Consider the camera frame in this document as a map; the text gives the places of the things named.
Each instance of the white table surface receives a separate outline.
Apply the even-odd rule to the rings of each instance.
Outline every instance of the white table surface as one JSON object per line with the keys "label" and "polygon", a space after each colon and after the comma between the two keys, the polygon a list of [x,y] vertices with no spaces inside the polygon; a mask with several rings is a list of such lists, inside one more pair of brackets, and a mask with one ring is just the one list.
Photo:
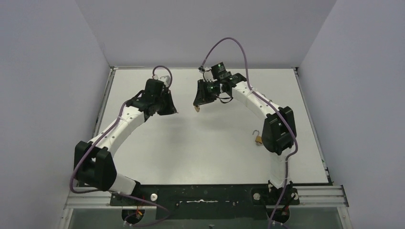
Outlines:
{"label": "white table surface", "polygon": [[[232,73],[245,75],[243,69]],[[270,152],[256,146],[252,132],[263,122],[237,100],[192,105],[196,69],[173,69],[171,92],[178,114],[155,114],[138,127],[114,156],[119,173],[141,184],[267,183]],[[309,118],[292,69],[251,69],[250,83],[274,103],[294,111],[298,153],[290,163],[294,183],[328,182]],[[165,70],[156,74],[167,75]],[[118,69],[111,86],[101,130],[117,117],[122,103],[144,89],[150,69]]]}

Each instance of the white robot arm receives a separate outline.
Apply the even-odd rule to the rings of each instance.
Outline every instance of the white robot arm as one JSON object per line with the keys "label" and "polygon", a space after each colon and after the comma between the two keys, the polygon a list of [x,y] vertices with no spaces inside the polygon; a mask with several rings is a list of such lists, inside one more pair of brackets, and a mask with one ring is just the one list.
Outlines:
{"label": "white robot arm", "polygon": [[[286,178],[286,157],[291,153],[293,138],[278,115],[269,105],[253,94],[255,89],[249,90],[244,76],[239,73],[232,75],[225,69],[223,63],[214,65],[210,70],[200,69],[200,71],[203,72],[203,80],[198,81],[198,91],[193,103],[196,111],[200,110],[200,105],[215,101],[221,93],[227,93],[230,98],[240,101],[249,108],[264,122],[263,145],[267,150],[273,152],[270,154],[271,175],[269,181],[275,188],[283,187]],[[265,98],[261,93],[257,91],[256,93]],[[269,102],[283,115],[294,135],[297,136],[292,110],[289,107],[282,108],[271,100]]]}
{"label": "white robot arm", "polygon": [[177,113],[168,77],[148,79],[145,90],[126,101],[119,117],[89,142],[79,142],[75,148],[75,178],[101,191],[113,191],[136,196],[140,183],[117,173],[113,156],[120,145],[150,116]]}

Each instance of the wire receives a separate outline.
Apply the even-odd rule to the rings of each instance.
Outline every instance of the wire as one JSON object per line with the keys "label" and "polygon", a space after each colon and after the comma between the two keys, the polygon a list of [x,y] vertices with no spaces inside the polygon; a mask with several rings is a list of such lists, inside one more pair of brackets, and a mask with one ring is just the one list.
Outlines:
{"label": "wire", "polygon": [[291,137],[292,137],[292,139],[293,139],[293,141],[294,141],[294,144],[295,144],[295,149],[294,149],[294,151],[293,151],[292,153],[290,153],[289,155],[287,155],[287,157],[286,157],[286,176],[285,176],[285,180],[284,180],[284,185],[283,185],[283,189],[282,189],[282,191],[281,191],[281,195],[280,195],[280,197],[278,198],[277,203],[276,203],[276,205],[274,206],[273,211],[271,212],[270,221],[269,221],[269,224],[268,224],[268,227],[267,227],[267,228],[269,229],[269,228],[271,228],[272,219],[273,219],[273,217],[274,217],[274,214],[275,214],[275,212],[276,212],[276,209],[277,209],[277,207],[279,206],[280,201],[281,201],[281,199],[283,198],[283,195],[284,195],[284,193],[285,193],[285,191],[286,191],[286,188],[287,188],[287,179],[288,179],[288,159],[289,159],[291,156],[293,156],[294,154],[296,154],[296,153],[298,152],[298,142],[297,142],[297,139],[295,138],[294,132],[292,131],[291,127],[288,125],[288,123],[287,123],[287,121],[284,119],[284,117],[281,115],[281,113],[280,113],[267,99],[264,99],[264,98],[261,97],[257,92],[253,91],[253,88],[252,88],[252,86],[250,85],[250,82],[249,82],[249,72],[248,72],[248,67],[247,67],[246,53],[245,53],[245,51],[244,51],[242,45],[239,43],[239,41],[237,41],[237,40],[236,40],[235,38],[233,38],[233,37],[225,37],[225,38],[220,39],[220,41],[218,41],[218,42],[210,49],[210,51],[209,51],[208,54],[206,55],[205,59],[203,60],[201,66],[204,66],[205,62],[207,61],[208,56],[211,54],[211,52],[214,50],[214,48],[215,48],[219,43],[221,43],[221,42],[223,42],[223,41],[225,41],[225,40],[233,40],[233,41],[239,46],[239,48],[241,49],[242,54],[243,54],[243,59],[244,59],[244,61],[245,61],[245,71],[246,71],[247,87],[249,88],[250,91],[252,91],[252,94],[254,94],[257,98],[261,99],[263,102],[265,102],[267,105],[269,105],[269,106],[276,112],[276,114],[278,115],[278,117],[281,119],[281,121],[283,122],[283,124],[286,126],[286,128],[287,128],[288,132],[290,133],[290,135],[291,135]]}
{"label": "wire", "polygon": [[[134,224],[133,226],[136,227],[136,228],[149,227],[149,226],[156,225],[156,224],[158,224],[158,223],[160,223],[160,222],[166,220],[167,218],[169,218],[169,217],[171,216],[171,212],[170,212],[167,208],[163,207],[162,205],[155,204],[155,203],[153,203],[153,202],[150,202],[150,201],[147,201],[147,200],[144,200],[144,199],[140,199],[140,198],[138,198],[138,197],[133,197],[133,196],[130,196],[130,195],[122,194],[122,193],[119,193],[119,195],[121,195],[121,196],[123,196],[123,197],[126,197],[126,198],[130,198],[130,199],[134,199],[134,200],[143,202],[143,203],[145,203],[145,204],[149,204],[149,205],[155,206],[155,207],[160,208],[160,209],[162,209],[162,210],[164,210],[164,211],[166,211],[166,212],[168,213],[167,216],[165,216],[165,217],[163,217],[163,218],[161,218],[161,219],[158,219],[158,220],[156,220],[156,221],[154,221],[154,222],[151,222],[151,223],[145,223],[145,224],[141,224],[141,225],[136,225],[136,224]],[[127,220],[128,220],[130,217],[134,216],[135,214],[136,214],[136,213],[133,213],[133,214],[130,214],[130,215],[128,215],[127,217],[125,217],[125,219],[124,219],[124,224],[127,223]]]}
{"label": "wire", "polygon": [[158,68],[164,68],[164,69],[166,69],[166,70],[169,72],[169,75],[170,75],[170,83],[169,83],[169,86],[167,86],[167,87],[170,87],[170,86],[171,86],[171,83],[173,82],[173,75],[171,74],[170,69],[169,69],[168,67],[164,66],[164,65],[158,65],[158,66],[156,66],[156,67],[153,68],[153,70],[152,70],[152,75],[155,75],[155,70],[158,69]]}
{"label": "wire", "polygon": [[282,212],[285,211],[285,210],[287,210],[287,209],[289,208],[289,206],[290,206],[292,200],[293,200],[295,197],[296,197],[296,195],[295,195],[295,193],[294,193],[294,195],[291,197],[291,199],[289,199],[289,200],[287,201],[287,203],[284,205],[284,207],[281,209]]}
{"label": "wire", "polygon": [[80,159],[79,163],[77,163],[75,169],[73,170],[72,175],[70,176],[70,180],[69,180],[69,188],[71,190],[71,192],[76,193],[76,194],[83,194],[83,193],[89,193],[89,192],[97,192],[100,191],[99,189],[92,189],[92,190],[86,190],[86,191],[76,191],[73,187],[73,180],[76,177],[77,172],[79,171],[80,166],[83,164],[83,162],[85,161],[85,159],[87,158],[87,156],[90,154],[90,152],[94,149],[94,147],[101,141],[101,139],[103,139],[103,137],[105,137],[112,129],[114,129],[116,127],[116,125],[118,125],[119,121],[120,121],[120,117],[122,116],[122,112],[124,111],[124,107],[125,104],[127,103],[127,101],[125,101],[122,105],[121,108],[119,110],[118,113],[118,117],[115,120],[115,122],[110,126],[110,128],[108,128],[91,146],[90,148],[86,151],[86,153],[83,155],[82,159]]}
{"label": "wire", "polygon": [[227,103],[231,102],[231,101],[234,99],[233,97],[220,98],[219,96],[218,96],[217,98],[219,99],[219,101],[220,101],[222,104],[227,104]]}
{"label": "wire", "polygon": [[[127,101],[125,101],[125,102],[121,105],[121,108],[120,108],[119,113],[118,113],[118,117],[117,117],[117,119],[115,120],[115,122],[114,122],[91,146],[90,146],[90,148],[89,148],[89,149],[86,151],[86,153],[83,155],[82,159],[80,159],[79,163],[77,163],[77,165],[76,165],[76,167],[74,168],[73,173],[72,173],[72,175],[71,175],[71,177],[70,177],[70,180],[69,180],[69,188],[70,188],[71,192],[77,193],[77,194],[83,194],[83,193],[89,193],[89,192],[97,192],[97,191],[100,191],[99,189],[92,189],[92,190],[86,190],[86,191],[77,191],[77,190],[75,190],[74,187],[73,187],[73,180],[74,180],[74,178],[76,177],[76,174],[77,174],[77,172],[78,172],[80,166],[83,164],[84,160],[87,158],[87,156],[90,154],[90,152],[94,149],[94,147],[101,141],[101,139],[103,139],[109,132],[111,132],[111,130],[113,130],[113,129],[118,125],[118,123],[119,123],[119,121],[120,121],[120,119],[121,119],[122,113],[123,113],[123,111],[124,111],[124,107],[126,106],[126,103],[127,103]],[[150,204],[150,205],[156,206],[156,207],[158,207],[158,208],[160,208],[160,209],[162,209],[162,210],[164,210],[164,211],[166,211],[166,212],[169,213],[166,217],[164,217],[164,218],[162,218],[162,219],[159,219],[159,220],[157,220],[157,221],[155,221],[155,222],[152,222],[152,223],[143,224],[143,225],[138,225],[137,227],[147,227],[147,226],[152,226],[152,225],[158,224],[158,223],[164,221],[165,219],[167,219],[168,217],[170,217],[170,215],[171,215],[170,211],[167,210],[167,209],[166,209],[165,207],[163,207],[162,205],[155,204],[155,203],[153,203],[153,202],[150,202],[150,201],[147,201],[147,200],[144,200],[144,199],[140,199],[140,198],[137,198],[137,197],[133,197],[133,196],[130,196],[130,195],[126,195],[126,194],[122,194],[122,193],[118,193],[118,194],[121,195],[121,196],[123,196],[123,197],[126,197],[126,198],[131,198],[131,199],[137,200],[137,201],[142,202],[142,203],[146,203],[146,204]],[[133,215],[133,214],[127,216],[127,217],[124,219],[124,221],[126,221],[126,220],[127,220],[129,217],[131,217],[132,215]]]}
{"label": "wire", "polygon": [[137,210],[135,211],[135,216],[138,214],[138,213],[140,213],[140,211],[139,211],[139,206],[137,206]]}

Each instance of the screw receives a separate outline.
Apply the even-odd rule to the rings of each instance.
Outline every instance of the screw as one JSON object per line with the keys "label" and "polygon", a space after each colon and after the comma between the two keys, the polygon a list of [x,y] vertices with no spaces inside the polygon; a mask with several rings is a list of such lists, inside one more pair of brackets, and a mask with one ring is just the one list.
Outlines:
{"label": "screw", "polygon": [[152,193],[152,195],[150,196],[150,200],[156,201],[157,199],[158,199],[158,195],[156,195],[155,193]]}
{"label": "screw", "polygon": [[260,200],[260,194],[259,193],[253,194],[253,199],[254,200]]}

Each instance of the gray wall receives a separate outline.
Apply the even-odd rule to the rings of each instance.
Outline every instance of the gray wall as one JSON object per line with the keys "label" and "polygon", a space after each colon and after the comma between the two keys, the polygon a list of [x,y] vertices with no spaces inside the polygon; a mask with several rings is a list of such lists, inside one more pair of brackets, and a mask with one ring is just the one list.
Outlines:
{"label": "gray wall", "polygon": [[[299,66],[336,0],[76,0],[111,65],[199,67],[237,38],[250,67]],[[243,67],[224,42],[207,64]]]}
{"label": "gray wall", "polygon": [[299,68],[354,228],[404,228],[405,1],[338,0]]}
{"label": "gray wall", "polygon": [[53,228],[109,73],[77,4],[0,3],[0,228]]}

